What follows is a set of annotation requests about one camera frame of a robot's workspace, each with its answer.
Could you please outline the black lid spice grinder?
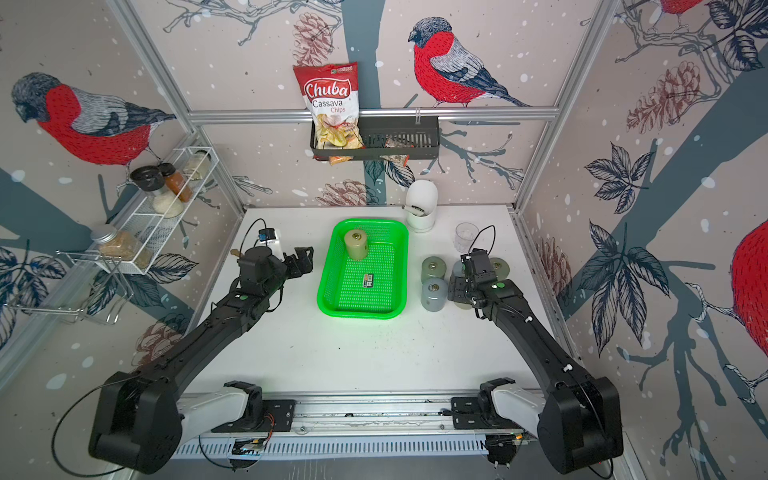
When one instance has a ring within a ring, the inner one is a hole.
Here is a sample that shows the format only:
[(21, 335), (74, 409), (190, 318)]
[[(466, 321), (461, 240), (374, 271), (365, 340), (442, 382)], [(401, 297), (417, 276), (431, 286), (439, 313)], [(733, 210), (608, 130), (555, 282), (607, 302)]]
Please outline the black lid spice grinder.
[(170, 190), (157, 166), (143, 166), (130, 173), (130, 180), (142, 190), (148, 198), (152, 211), (164, 218), (174, 218), (184, 211), (183, 203)]

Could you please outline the green plastic mesh basket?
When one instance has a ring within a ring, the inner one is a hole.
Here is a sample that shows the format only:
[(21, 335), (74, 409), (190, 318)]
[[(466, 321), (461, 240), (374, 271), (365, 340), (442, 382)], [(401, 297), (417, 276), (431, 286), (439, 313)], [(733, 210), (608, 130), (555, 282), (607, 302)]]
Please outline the green plastic mesh basket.
[[(350, 257), (345, 242), (361, 233), (368, 253)], [(389, 320), (403, 312), (408, 296), (406, 226), (390, 219), (352, 218), (333, 229), (317, 293), (317, 306), (331, 317)]]

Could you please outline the black wall basket shelf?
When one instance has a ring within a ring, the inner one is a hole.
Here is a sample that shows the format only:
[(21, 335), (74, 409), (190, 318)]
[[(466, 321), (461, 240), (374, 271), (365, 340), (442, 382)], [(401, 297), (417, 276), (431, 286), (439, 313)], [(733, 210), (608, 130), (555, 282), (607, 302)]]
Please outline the black wall basket shelf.
[(435, 159), (439, 154), (439, 120), (434, 116), (369, 117), (358, 121), (363, 147), (340, 149), (317, 146), (315, 127), (310, 133), (310, 149), (316, 159), (350, 157), (353, 161), (382, 160), (385, 156), (407, 156), (410, 160)]

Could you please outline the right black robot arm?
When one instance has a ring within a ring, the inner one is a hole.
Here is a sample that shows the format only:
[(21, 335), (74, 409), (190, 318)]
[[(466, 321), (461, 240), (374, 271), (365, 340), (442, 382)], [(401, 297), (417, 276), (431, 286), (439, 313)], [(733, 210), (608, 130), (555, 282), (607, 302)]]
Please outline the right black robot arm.
[(455, 428), (520, 427), (538, 440), (561, 474), (622, 456), (620, 397), (614, 384), (594, 377), (560, 346), (522, 290), (509, 279), (498, 279), (487, 251), (473, 249), (461, 262), (460, 299), (510, 339), (541, 392), (533, 394), (510, 378), (487, 381), (476, 397), (453, 398)]

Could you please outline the snack packet in black shelf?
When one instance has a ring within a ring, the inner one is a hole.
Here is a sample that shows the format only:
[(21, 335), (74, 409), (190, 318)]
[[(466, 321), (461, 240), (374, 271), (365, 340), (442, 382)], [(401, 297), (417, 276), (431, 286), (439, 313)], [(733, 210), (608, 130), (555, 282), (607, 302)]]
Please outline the snack packet in black shelf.
[(400, 166), (406, 166), (409, 160), (408, 151), (414, 145), (402, 138), (389, 136), (385, 139), (384, 148), (388, 150), (397, 150), (397, 153), (382, 155), (381, 158), (390, 163)]

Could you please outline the white pale spice bottle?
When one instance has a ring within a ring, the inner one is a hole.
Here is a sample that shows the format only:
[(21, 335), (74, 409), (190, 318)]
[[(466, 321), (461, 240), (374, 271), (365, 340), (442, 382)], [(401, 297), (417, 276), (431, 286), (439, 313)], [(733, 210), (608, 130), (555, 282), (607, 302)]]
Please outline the white pale spice bottle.
[(202, 181), (208, 176), (210, 168), (210, 153), (197, 150), (184, 165), (182, 173), (190, 181)]

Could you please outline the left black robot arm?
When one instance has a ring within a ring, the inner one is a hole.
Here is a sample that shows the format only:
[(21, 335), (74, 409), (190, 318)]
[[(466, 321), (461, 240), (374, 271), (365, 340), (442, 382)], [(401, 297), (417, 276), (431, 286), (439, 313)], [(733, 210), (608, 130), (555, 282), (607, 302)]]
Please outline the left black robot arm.
[(178, 404), (182, 393), (221, 351), (272, 312), (270, 300), (287, 280), (312, 272), (313, 256), (311, 247), (282, 258), (265, 246), (242, 253), (238, 276), (205, 320), (157, 359), (107, 379), (89, 454), (144, 474), (164, 466), (190, 435), (191, 416)]

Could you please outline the blue-grey tea canister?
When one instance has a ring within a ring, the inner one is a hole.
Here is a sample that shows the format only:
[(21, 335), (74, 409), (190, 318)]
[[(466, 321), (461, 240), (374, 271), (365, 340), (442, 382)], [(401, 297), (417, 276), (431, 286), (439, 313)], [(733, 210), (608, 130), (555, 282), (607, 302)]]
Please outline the blue-grey tea canister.
[(429, 312), (441, 311), (447, 302), (448, 284), (442, 278), (429, 278), (421, 290), (421, 305)]
[(452, 267), (451, 277), (452, 278), (465, 278), (466, 277), (465, 270), (464, 270), (464, 265), (463, 265), (463, 262), (461, 260), (458, 260), (458, 261), (456, 261), (454, 263), (454, 265)]

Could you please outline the red cassava chips bag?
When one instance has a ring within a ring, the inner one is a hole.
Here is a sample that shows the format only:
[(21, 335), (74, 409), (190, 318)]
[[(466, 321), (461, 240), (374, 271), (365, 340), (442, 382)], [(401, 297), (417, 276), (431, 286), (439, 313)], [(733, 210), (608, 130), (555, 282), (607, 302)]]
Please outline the red cassava chips bag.
[(359, 130), (358, 63), (295, 66), (293, 72), (312, 116), (311, 147), (321, 151), (364, 148)]

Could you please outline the orange spice bottle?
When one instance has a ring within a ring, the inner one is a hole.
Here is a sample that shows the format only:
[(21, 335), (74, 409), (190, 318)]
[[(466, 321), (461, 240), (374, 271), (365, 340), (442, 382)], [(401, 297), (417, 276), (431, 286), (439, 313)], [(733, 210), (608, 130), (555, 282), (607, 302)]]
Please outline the orange spice bottle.
[(179, 170), (168, 162), (160, 163), (158, 169), (167, 188), (170, 189), (181, 202), (186, 203), (192, 199), (192, 191), (189, 189), (184, 175)]

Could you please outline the glass jar with brown spice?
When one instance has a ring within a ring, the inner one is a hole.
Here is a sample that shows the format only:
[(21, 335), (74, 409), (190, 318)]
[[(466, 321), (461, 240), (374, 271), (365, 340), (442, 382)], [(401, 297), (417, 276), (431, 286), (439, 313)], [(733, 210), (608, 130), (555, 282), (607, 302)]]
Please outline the glass jar with brown spice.
[(130, 233), (106, 224), (91, 230), (91, 240), (106, 257), (133, 263), (139, 269), (149, 266), (152, 254)]

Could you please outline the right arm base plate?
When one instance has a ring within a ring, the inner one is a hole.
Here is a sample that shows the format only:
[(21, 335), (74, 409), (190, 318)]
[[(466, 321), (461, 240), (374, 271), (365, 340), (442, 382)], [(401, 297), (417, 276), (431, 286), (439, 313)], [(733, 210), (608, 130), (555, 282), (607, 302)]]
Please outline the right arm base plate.
[(455, 430), (510, 430), (522, 429), (534, 431), (538, 424), (541, 406), (523, 398), (502, 393), (502, 410), (510, 413), (506, 418), (497, 412), (492, 399), (479, 394), (469, 397), (452, 397), (450, 414)]

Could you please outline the green tea canister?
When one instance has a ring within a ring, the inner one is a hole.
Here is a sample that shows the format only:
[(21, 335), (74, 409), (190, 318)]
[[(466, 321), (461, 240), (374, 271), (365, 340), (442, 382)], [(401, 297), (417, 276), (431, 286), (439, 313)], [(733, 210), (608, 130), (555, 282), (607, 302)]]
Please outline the green tea canister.
[(490, 262), (498, 280), (504, 280), (509, 277), (510, 266), (505, 260), (498, 257), (492, 257)]
[(446, 270), (446, 263), (441, 257), (429, 256), (421, 264), (421, 282), (425, 283), (431, 279), (444, 279)]

